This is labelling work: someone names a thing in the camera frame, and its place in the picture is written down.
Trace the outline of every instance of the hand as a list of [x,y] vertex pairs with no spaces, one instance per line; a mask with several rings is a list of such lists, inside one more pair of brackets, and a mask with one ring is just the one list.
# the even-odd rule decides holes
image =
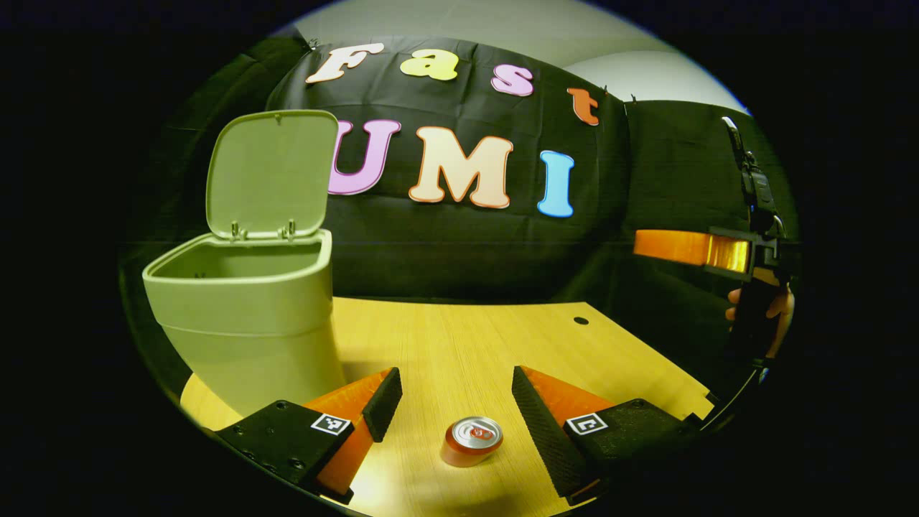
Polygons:
[[[766,281],[773,285],[778,285],[778,279],[770,270],[754,268],[754,276],[759,280]],[[740,300],[740,289],[735,289],[728,293],[728,301],[732,304],[737,305]],[[772,339],[772,346],[769,347],[769,352],[766,353],[767,358],[775,359],[776,354],[778,354],[778,349],[782,346],[782,340],[785,338],[785,334],[788,333],[789,327],[791,326],[791,316],[794,311],[795,295],[791,292],[791,286],[787,286],[786,291],[784,293],[779,293],[778,296],[776,296],[776,298],[772,301],[769,309],[766,311],[766,318],[768,319],[772,319],[778,316],[776,335]],[[731,307],[724,312],[724,317],[729,321],[733,321],[736,312],[737,307]]]

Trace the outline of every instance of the green trash can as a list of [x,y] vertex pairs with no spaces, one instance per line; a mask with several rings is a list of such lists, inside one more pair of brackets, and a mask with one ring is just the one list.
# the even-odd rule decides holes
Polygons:
[[332,330],[325,217],[338,121],[321,110],[246,115],[210,160],[211,233],[154,260],[143,283],[176,351],[248,416],[345,384]]

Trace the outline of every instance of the can lid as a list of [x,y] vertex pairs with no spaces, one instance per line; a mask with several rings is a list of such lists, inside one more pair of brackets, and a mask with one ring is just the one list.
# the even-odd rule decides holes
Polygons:
[[502,438],[501,426],[487,417],[467,417],[453,424],[453,439],[470,449],[487,449]]

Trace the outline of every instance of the red soda can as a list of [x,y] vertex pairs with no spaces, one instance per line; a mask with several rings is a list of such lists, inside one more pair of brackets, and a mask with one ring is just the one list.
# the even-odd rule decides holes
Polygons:
[[486,417],[467,417],[447,428],[440,458],[453,466],[477,465],[504,440],[498,422]]

